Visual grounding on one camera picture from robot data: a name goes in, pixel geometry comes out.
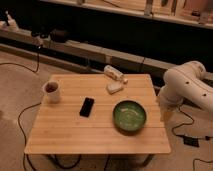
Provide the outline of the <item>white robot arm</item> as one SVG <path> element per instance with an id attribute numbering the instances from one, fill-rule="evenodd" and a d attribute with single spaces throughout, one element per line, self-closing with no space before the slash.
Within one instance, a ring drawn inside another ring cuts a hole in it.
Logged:
<path id="1" fill-rule="evenodd" d="M 184 98 L 213 114 L 213 87 L 203 82 L 205 74 L 206 69 L 199 61 L 186 62 L 164 73 L 165 85 L 158 94 L 162 121 L 170 119 Z"/>

